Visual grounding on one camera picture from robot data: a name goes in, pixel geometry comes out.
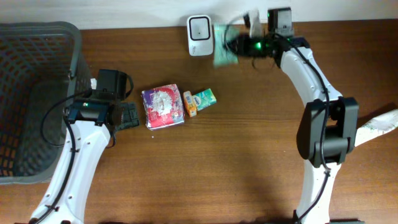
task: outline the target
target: teal packet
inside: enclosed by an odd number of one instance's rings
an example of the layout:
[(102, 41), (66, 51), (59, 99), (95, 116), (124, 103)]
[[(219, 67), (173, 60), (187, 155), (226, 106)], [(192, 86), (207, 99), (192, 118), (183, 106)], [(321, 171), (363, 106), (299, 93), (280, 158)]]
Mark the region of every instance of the teal packet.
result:
[(217, 103), (216, 97), (214, 96), (211, 89), (207, 89), (203, 92), (192, 96), (198, 111), (205, 109), (206, 107)]
[[(220, 67), (223, 65), (237, 64), (238, 57), (227, 50), (224, 46), (224, 34), (226, 25), (214, 24), (214, 37), (215, 37), (215, 49), (214, 49), (214, 59), (213, 66)], [(239, 35), (239, 30), (230, 26), (228, 33), (226, 34), (226, 40), (232, 40)]]

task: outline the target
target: pink package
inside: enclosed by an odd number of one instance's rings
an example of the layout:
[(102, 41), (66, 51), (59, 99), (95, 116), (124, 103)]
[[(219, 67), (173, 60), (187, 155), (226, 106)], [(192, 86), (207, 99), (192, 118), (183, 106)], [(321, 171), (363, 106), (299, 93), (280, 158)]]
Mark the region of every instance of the pink package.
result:
[(184, 123), (184, 110), (176, 84), (142, 91), (150, 130)]

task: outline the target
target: green light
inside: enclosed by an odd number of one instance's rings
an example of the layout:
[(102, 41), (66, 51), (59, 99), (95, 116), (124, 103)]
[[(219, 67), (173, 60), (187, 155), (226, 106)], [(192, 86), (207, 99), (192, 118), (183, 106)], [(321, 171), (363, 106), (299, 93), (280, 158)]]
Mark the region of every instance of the green light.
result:
[(261, 42), (256, 43), (255, 48), (257, 48), (258, 50), (261, 50)]

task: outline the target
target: wooden tabletop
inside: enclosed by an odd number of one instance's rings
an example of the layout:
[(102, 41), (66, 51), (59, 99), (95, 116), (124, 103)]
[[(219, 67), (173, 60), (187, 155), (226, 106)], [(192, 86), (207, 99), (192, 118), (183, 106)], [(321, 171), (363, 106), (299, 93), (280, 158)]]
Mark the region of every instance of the wooden tabletop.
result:
[[(359, 123), (398, 104), (398, 20), (295, 24), (323, 73), (359, 103)], [(134, 79), (128, 101), (141, 126), (119, 132), (103, 153), (85, 223), (238, 223), (291, 218), (299, 204), (303, 160), (295, 135), (303, 104), (271, 59), (241, 59), (215, 69), (191, 57), (184, 27), (84, 30), (94, 75), (118, 69)], [(176, 83), (211, 88), (217, 104), (185, 124), (145, 127), (141, 91)], [(398, 222), (398, 130), (360, 145), (335, 181), (332, 219)], [(0, 186), (1, 223), (27, 222), (48, 184)]]

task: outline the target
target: plastic crate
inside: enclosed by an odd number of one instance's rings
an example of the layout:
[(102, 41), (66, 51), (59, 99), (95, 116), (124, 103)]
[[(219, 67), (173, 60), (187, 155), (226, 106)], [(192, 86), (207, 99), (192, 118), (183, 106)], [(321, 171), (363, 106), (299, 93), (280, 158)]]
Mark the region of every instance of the plastic crate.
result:
[[(0, 184), (51, 178), (62, 147), (41, 139), (40, 122), (54, 103), (89, 89), (90, 78), (74, 25), (0, 24)], [(44, 125), (55, 144), (65, 140), (62, 114), (59, 106)]]

